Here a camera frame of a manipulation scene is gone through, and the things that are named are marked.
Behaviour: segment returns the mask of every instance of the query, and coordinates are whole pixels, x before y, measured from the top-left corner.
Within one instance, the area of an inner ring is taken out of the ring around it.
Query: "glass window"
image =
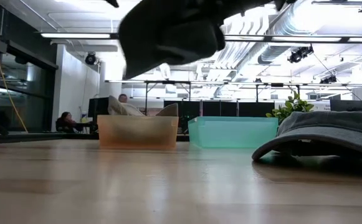
[[[51,77],[47,70],[11,54],[2,56],[2,70],[8,86],[41,95],[49,94],[47,92],[47,85],[50,83],[48,80],[54,77]]]
[[[28,131],[47,131],[46,100],[15,91],[9,92]],[[0,125],[9,131],[24,131],[4,88],[0,88]]]

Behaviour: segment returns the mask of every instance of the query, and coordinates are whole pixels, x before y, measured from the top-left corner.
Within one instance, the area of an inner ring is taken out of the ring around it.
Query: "baseball cap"
[[[252,155],[270,151],[292,156],[345,156],[362,159],[362,112],[293,112],[279,126],[277,137]]]

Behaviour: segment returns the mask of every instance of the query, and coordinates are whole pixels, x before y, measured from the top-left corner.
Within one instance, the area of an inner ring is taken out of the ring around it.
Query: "track light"
[[[309,47],[300,47],[296,51],[292,51],[291,56],[287,59],[290,63],[299,63],[302,59],[313,53],[312,44]]]
[[[337,82],[337,77],[335,75],[330,75],[327,78],[322,78],[319,84],[331,84]]]

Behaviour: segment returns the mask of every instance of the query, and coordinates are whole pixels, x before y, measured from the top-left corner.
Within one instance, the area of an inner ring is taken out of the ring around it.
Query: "black screen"
[[[203,116],[220,116],[221,106],[219,101],[203,101]]]
[[[221,102],[221,116],[237,116],[237,103]]]
[[[266,117],[266,113],[271,113],[275,108],[275,103],[239,103],[239,116]]]
[[[331,111],[362,111],[360,100],[330,100]]]

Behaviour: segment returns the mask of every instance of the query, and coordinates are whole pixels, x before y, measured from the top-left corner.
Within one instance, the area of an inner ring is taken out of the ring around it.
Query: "potted plant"
[[[272,113],[267,113],[268,118],[278,118],[279,124],[283,122],[288,116],[290,116],[294,111],[300,112],[310,112],[313,108],[312,104],[300,99],[300,94],[296,91],[293,91],[294,96],[289,96],[286,100],[285,107],[279,105],[278,109],[273,109]]]

